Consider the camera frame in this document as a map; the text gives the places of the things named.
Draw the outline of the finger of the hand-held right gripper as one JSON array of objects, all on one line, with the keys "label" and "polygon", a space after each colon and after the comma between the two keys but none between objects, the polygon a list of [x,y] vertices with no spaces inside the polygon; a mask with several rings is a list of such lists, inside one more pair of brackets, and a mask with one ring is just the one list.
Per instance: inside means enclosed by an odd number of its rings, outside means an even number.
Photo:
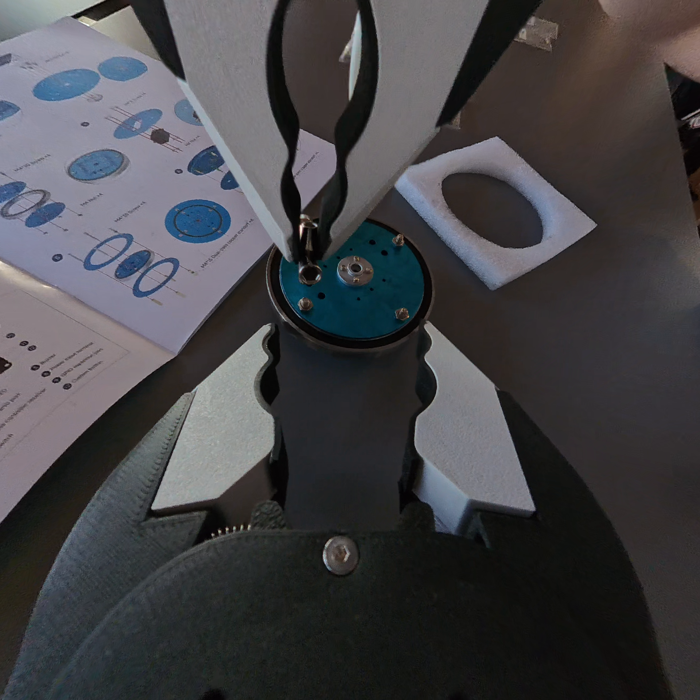
[{"label": "finger of the hand-held right gripper", "polygon": [[299,120],[282,62],[287,1],[165,1],[182,87],[276,247],[298,258]]},{"label": "finger of the hand-held right gripper", "polygon": [[337,170],[319,233],[328,258],[364,221],[437,132],[437,122],[487,1],[369,1],[377,40],[372,109],[354,140],[339,120]]}]

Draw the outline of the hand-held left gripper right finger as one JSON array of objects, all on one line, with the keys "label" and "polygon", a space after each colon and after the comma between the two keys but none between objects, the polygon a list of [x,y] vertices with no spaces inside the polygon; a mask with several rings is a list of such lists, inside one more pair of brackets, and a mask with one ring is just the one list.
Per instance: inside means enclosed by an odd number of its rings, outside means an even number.
[{"label": "hand-held left gripper right finger", "polygon": [[463,535],[476,511],[536,512],[494,383],[432,323],[419,340],[407,490],[431,506],[437,529]]}]

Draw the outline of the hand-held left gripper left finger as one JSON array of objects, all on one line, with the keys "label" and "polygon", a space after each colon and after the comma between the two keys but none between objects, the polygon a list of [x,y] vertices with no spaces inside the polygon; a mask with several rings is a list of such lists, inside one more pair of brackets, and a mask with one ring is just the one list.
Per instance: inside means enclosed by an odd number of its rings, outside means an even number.
[{"label": "hand-held left gripper left finger", "polygon": [[281,431],[269,411],[279,343],[262,326],[195,389],[152,503],[155,514],[251,514],[275,494]]}]

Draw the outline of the blue round base plate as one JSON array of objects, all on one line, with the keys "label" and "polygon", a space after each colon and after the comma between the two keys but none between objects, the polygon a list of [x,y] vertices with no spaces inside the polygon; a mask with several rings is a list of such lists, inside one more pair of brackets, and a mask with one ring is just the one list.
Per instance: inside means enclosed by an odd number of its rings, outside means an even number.
[{"label": "blue round base plate", "polygon": [[335,351],[369,352],[397,345],[424,319],[433,281],[416,246],[384,223],[365,220],[327,260],[320,281],[303,284],[298,267],[274,249],[267,289],[287,326]]}]

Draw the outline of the small metal socket wrench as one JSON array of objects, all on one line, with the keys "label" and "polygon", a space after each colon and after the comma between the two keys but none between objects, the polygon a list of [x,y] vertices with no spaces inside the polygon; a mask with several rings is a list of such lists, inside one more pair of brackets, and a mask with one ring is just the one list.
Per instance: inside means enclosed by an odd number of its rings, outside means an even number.
[{"label": "small metal socket wrench", "polygon": [[315,285],[321,280],[319,245],[317,223],[308,215],[301,214],[298,226],[298,278],[303,285]]}]

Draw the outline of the person's right forearm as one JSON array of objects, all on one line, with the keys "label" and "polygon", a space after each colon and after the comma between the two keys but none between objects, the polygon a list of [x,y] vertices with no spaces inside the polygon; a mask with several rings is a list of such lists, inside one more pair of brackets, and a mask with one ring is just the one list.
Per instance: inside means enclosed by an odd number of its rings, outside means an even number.
[{"label": "person's right forearm", "polygon": [[699,82],[698,1],[600,1],[603,11],[652,46],[664,63]]}]

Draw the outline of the dark grey desk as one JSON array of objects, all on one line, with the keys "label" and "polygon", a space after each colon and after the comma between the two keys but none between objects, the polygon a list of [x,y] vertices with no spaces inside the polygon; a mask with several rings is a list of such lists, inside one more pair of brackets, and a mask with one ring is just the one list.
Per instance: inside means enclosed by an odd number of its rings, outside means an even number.
[{"label": "dark grey desk", "polygon": [[[294,1],[288,84],[302,127],[332,140],[351,1]],[[699,238],[664,67],[597,1],[545,1],[553,52],[513,44],[421,158],[500,136],[597,227],[490,291],[391,190],[374,217],[435,279],[430,322],[510,393],[584,479],[643,584],[677,699],[699,698]],[[118,463],[186,391],[277,320],[264,260],[184,350],[96,420],[1,525],[1,693],[44,578]],[[335,355],[281,328],[274,407],[288,439],[289,520],[388,529],[415,395],[415,335]]]}]

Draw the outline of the small clear plastic bag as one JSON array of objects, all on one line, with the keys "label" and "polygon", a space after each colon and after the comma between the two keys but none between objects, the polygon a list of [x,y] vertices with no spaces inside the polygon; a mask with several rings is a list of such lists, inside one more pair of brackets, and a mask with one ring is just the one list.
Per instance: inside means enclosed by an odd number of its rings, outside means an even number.
[{"label": "small clear plastic bag", "polygon": [[551,52],[558,35],[559,25],[556,22],[533,15],[526,21],[514,40],[538,50]]}]

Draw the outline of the white instruction booklet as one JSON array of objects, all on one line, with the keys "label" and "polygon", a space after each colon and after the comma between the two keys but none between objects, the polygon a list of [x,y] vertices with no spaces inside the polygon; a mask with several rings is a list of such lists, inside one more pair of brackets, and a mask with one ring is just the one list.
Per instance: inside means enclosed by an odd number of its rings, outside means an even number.
[{"label": "white instruction booklet", "polygon": [[1,44],[1,519],[271,245],[161,63],[64,19]]}]

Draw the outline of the white foam square with hole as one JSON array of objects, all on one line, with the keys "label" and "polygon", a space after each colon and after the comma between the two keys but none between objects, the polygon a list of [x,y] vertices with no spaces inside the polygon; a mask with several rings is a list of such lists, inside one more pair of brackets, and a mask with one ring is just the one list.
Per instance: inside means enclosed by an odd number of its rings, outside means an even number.
[{"label": "white foam square with hole", "polygon": [[[442,195],[442,181],[457,173],[490,176],[526,198],[540,218],[541,242],[523,249],[506,248],[461,223]],[[409,167],[396,189],[490,290],[546,263],[596,227],[497,136]]]}]

